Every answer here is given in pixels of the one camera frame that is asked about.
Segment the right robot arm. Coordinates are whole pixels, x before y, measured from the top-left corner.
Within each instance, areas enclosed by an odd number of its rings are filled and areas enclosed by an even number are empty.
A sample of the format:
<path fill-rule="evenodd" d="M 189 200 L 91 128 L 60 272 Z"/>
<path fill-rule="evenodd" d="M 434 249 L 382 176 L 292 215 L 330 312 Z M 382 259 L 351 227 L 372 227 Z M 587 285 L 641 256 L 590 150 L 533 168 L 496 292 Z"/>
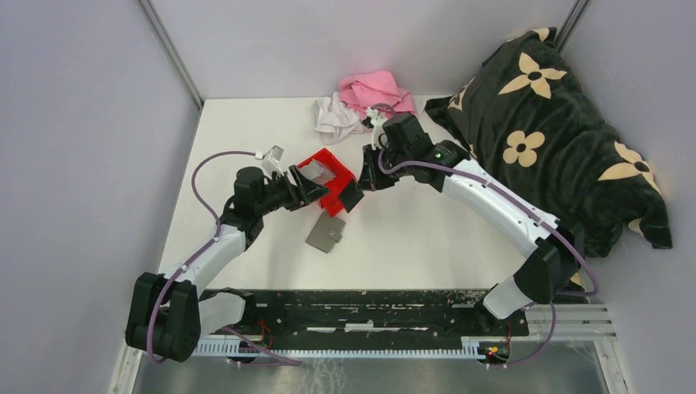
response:
<path fill-rule="evenodd" d="M 363 147 L 356 191 L 385 190 L 411 176 L 473 209 L 524 257 L 516 272 L 476 302 L 474 325 L 481 333 L 498 333 L 514 312 L 549 304 L 562 292 L 583 258 L 580 227 L 563 227 L 559 218 L 516 195 L 457 143 L 434 143 L 413 114 L 386 118 L 370 109 L 368 119 L 373 136 Z"/>

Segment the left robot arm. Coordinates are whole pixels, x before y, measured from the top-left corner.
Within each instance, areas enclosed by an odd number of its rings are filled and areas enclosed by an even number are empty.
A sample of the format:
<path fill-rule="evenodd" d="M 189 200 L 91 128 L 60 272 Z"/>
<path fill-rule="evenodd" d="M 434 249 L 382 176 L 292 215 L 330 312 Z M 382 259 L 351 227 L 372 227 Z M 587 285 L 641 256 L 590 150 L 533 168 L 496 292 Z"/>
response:
<path fill-rule="evenodd" d="M 256 241 L 263 217 L 280 208 L 303 208 L 329 192 L 296 166 L 270 177 L 259 167 L 243 167 L 236 173 L 233 190 L 212 235 L 198 250 L 172 273 L 143 273 L 137 278 L 125 331 L 128 346 L 146 351 L 156 361 L 189 359 L 207 331 L 201 304 L 229 304 L 218 296 L 204 300 L 202 294 Z"/>

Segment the red plastic bin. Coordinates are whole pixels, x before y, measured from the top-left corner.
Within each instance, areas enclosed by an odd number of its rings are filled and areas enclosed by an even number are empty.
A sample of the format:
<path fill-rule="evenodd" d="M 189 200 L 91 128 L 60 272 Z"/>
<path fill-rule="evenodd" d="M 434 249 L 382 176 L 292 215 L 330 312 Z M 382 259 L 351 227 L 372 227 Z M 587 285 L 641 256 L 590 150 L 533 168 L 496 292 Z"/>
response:
<path fill-rule="evenodd" d="M 336 217 L 339 213 L 345 211 L 341 205 L 341 202 L 339 201 L 339 194 L 346 187 L 354 187 L 357 189 L 357 179 L 353 172 L 350 171 L 331 151 L 326 148 L 320 149 L 318 152 L 305 159 L 298 165 L 298 168 L 303 167 L 312 160 L 322 162 L 326 167 L 336 174 L 336 178 L 333 181 L 324 185 L 330 190 L 330 192 L 322 197 L 318 202 L 320 208 L 329 213 L 331 216 Z"/>

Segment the grey card holder wallet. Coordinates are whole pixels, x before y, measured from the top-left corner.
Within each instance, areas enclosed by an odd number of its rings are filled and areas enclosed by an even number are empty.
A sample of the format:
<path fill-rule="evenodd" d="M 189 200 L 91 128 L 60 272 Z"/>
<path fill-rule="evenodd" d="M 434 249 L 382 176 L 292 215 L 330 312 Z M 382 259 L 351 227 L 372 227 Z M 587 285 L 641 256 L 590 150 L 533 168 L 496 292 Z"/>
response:
<path fill-rule="evenodd" d="M 346 222 L 342 219 L 323 212 L 305 239 L 305 243 L 316 250 L 329 254 L 334 246 L 341 241 L 345 226 Z"/>

